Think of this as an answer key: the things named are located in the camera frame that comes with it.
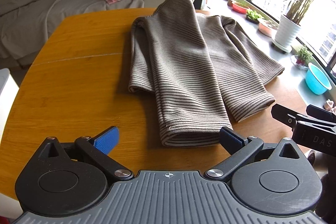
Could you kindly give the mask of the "brown striped sweater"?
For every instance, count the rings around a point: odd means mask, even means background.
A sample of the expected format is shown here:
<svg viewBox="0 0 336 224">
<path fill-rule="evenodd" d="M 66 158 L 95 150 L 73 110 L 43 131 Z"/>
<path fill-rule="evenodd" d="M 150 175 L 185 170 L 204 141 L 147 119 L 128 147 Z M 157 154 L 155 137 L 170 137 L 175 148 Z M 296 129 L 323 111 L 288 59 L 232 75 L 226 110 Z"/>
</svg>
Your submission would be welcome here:
<svg viewBox="0 0 336 224">
<path fill-rule="evenodd" d="M 266 85 L 284 68 L 236 20 L 195 11 L 194 0 L 165 0 L 131 26 L 129 90 L 155 95 L 167 147 L 219 142 L 219 131 L 268 108 Z"/>
</svg>

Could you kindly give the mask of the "turquoise plastic basin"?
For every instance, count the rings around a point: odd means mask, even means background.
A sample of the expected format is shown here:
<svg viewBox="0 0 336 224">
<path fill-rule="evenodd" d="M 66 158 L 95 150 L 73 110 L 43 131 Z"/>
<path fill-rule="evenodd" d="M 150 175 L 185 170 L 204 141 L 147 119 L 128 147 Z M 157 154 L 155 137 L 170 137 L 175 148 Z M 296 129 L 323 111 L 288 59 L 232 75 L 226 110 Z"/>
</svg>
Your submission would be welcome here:
<svg viewBox="0 0 336 224">
<path fill-rule="evenodd" d="M 313 63 L 308 64 L 305 82 L 308 88 L 316 95 L 321 95 L 332 89 L 326 74 Z"/>
</svg>

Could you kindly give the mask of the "small green potted plant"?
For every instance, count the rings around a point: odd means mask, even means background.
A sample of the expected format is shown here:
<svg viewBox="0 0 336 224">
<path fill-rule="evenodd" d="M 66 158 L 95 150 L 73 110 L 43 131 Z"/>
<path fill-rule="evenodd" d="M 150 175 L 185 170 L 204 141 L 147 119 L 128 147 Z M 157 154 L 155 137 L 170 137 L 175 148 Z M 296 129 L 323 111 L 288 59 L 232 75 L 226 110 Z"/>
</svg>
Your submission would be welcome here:
<svg viewBox="0 0 336 224">
<path fill-rule="evenodd" d="M 296 63 L 298 65 L 302 65 L 304 67 L 307 67 L 307 65 L 311 61 L 312 57 L 313 57 L 312 52 L 306 46 L 302 46 L 298 50 Z"/>
</svg>

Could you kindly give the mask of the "white ribbed plant pot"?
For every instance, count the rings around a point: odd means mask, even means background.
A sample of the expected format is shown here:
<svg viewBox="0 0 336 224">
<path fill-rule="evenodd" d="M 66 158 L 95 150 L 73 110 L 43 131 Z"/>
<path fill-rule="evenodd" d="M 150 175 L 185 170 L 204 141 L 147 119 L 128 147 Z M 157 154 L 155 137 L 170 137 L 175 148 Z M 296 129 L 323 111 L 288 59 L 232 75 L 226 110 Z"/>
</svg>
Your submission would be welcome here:
<svg viewBox="0 0 336 224">
<path fill-rule="evenodd" d="M 300 25 L 282 14 L 276 35 L 272 38 L 272 44 L 283 52 L 290 53 L 291 45 L 295 41 L 300 28 Z"/>
</svg>

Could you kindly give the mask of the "pink flower pot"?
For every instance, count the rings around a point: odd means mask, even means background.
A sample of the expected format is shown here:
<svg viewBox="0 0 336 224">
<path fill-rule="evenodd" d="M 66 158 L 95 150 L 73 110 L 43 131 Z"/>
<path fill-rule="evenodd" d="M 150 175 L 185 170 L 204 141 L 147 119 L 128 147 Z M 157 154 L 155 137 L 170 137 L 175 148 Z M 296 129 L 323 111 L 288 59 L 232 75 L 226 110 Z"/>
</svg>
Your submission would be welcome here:
<svg viewBox="0 0 336 224">
<path fill-rule="evenodd" d="M 258 30 L 268 37 L 275 37 L 276 32 L 278 30 L 278 26 L 276 26 L 272 21 L 265 20 L 263 18 L 258 18 Z"/>
</svg>

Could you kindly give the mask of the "black tray with greens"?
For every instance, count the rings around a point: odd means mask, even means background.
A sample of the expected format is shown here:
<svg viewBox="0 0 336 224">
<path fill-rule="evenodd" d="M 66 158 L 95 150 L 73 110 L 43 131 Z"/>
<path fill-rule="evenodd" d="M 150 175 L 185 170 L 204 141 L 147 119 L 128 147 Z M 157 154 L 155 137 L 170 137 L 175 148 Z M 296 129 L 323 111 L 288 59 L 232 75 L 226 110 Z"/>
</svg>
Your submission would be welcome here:
<svg viewBox="0 0 336 224">
<path fill-rule="evenodd" d="M 246 20 L 254 24 L 259 24 L 259 19 L 264 19 L 264 17 L 261 14 L 259 14 L 257 11 L 252 10 L 252 9 L 248 9 L 246 11 L 245 18 Z"/>
</svg>

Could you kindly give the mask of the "red plastic basin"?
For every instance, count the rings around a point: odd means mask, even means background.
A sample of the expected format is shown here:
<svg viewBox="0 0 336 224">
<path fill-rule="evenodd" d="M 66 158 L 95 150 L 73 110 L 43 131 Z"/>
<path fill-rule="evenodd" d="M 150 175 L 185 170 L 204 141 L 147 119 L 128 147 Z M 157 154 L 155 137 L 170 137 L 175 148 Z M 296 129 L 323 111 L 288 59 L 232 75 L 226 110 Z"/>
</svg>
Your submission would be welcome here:
<svg viewBox="0 0 336 224">
<path fill-rule="evenodd" d="M 240 13 L 240 14 L 246 14 L 247 11 L 249 10 L 250 8 L 242 3 L 239 3 L 239 2 L 236 2 L 236 1 L 233 1 L 232 2 L 232 10 Z"/>
</svg>

